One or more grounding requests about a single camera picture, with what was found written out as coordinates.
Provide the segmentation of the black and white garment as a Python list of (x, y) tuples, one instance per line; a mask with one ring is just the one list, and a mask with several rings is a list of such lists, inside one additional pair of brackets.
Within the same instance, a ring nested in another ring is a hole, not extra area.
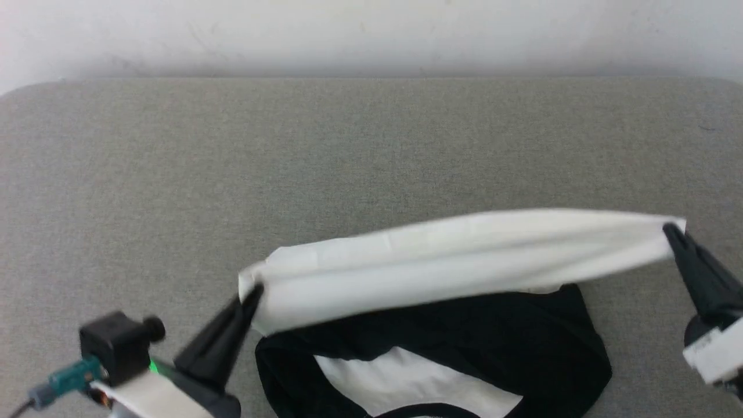
[(579, 282), (672, 255), (684, 218), (476, 212), (277, 248), (239, 275), (278, 418), (584, 418), (612, 370)]

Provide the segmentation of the grey-green fabric sofa cushion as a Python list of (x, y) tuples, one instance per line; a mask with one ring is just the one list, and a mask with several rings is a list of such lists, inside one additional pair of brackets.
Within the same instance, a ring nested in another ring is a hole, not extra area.
[(157, 315), (171, 359), (274, 249), (469, 212), (684, 217), (743, 279), (743, 85), (138, 78), (0, 95), (0, 418)]

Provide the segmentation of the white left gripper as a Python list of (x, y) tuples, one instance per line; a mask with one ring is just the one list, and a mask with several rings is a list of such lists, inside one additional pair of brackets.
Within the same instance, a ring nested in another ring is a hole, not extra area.
[(91, 391), (110, 408), (108, 418), (241, 418), (240, 402), (225, 392), (226, 384), (264, 289), (258, 283), (231, 299), (175, 357), (175, 368), (152, 360), (126, 383), (94, 381)]

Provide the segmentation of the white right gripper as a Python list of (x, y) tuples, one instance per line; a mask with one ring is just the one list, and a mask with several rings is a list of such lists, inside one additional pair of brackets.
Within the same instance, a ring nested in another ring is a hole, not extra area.
[(743, 402), (743, 282), (676, 224), (662, 231), (698, 314), (684, 332), (684, 359), (706, 386)]

